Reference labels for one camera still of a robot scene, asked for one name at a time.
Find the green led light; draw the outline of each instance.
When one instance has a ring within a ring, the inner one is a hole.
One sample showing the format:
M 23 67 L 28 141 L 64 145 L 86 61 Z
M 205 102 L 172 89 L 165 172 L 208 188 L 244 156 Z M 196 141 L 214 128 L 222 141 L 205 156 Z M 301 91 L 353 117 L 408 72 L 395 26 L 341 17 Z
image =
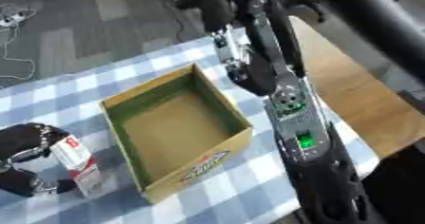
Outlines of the green led light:
M 305 132 L 303 134 L 297 135 L 298 143 L 301 148 L 306 149 L 314 145 L 313 137 L 310 132 Z

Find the table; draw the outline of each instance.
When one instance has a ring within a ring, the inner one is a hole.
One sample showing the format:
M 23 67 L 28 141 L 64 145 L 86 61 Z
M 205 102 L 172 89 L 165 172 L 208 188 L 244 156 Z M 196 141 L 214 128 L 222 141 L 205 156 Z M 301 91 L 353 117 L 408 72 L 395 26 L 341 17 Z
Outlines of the table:
M 247 116 L 254 126 L 253 140 L 247 150 L 191 186 L 150 205 L 136 190 L 99 101 L 191 62 Z M 89 199 L 78 191 L 28 199 L 0 192 L 4 223 L 269 223 L 299 208 L 261 102 L 227 78 L 210 38 L 4 89 L 0 105 L 0 126 L 39 121 L 72 132 L 94 153 L 104 177 L 102 192 Z M 359 174 L 373 171 L 379 162 L 374 152 L 329 108 L 325 113 L 336 123 Z M 53 157 L 24 167 L 44 178 L 67 177 Z
M 311 27 L 292 22 L 319 94 L 378 155 L 425 137 L 425 117 Z

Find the white cable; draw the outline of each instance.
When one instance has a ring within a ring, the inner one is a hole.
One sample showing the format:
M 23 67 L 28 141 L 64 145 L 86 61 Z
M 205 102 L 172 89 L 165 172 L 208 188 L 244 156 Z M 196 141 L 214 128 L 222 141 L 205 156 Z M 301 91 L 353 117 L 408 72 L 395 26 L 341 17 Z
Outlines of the white cable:
M 5 5 L 0 5 L 0 8 L 1 7 L 13 7 L 13 5 L 12 4 L 5 4 Z M 32 14 L 28 15 L 25 20 L 31 18 L 32 16 L 34 16 L 37 13 L 37 11 L 34 10 L 34 9 L 28 9 L 27 11 L 32 11 Z M 1 45 L 1 47 L 4 47 L 4 50 L 5 50 L 2 59 L 3 59 L 3 61 L 27 62 L 27 63 L 29 63 L 31 65 L 32 69 L 31 69 L 31 71 L 29 72 L 29 74 L 26 77 L 20 77 L 20 76 L 14 76 L 14 75 L 0 75 L 0 79 L 1 78 L 12 78 L 12 79 L 19 80 L 19 81 L 26 81 L 26 80 L 31 79 L 34 76 L 34 73 L 35 73 L 35 70 L 36 70 L 36 64 L 34 63 L 33 60 L 30 60 L 30 59 L 18 59 L 18 58 L 10 58 L 10 57 L 8 57 L 9 56 L 9 45 L 18 36 L 18 32 L 19 32 L 19 28 L 20 28 L 20 22 L 17 22 L 15 24 L 15 26 L 16 26 L 15 28 L 7 28 L 7 29 L 0 30 L 0 32 L 2 32 L 2 31 L 10 31 L 10 30 L 13 30 L 14 31 L 13 36 L 10 39 L 8 39 L 3 45 Z

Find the small carton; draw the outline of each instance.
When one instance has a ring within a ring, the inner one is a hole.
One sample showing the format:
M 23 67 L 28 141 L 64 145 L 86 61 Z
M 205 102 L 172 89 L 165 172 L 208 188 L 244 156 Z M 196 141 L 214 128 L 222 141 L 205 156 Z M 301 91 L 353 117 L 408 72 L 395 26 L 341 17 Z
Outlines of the small carton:
M 141 193 L 156 203 L 246 147 L 251 125 L 196 65 L 102 101 Z
M 66 168 L 84 196 L 88 197 L 101 184 L 101 173 L 88 149 L 72 135 L 50 147 L 53 155 Z

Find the power strip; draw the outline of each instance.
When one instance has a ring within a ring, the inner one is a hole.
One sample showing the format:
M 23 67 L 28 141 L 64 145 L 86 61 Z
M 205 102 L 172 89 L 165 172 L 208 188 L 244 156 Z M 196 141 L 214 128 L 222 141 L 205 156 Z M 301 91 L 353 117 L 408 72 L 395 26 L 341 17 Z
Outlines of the power strip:
M 16 12 L 0 20 L 0 28 L 15 28 L 19 23 L 25 21 L 27 17 L 23 12 Z

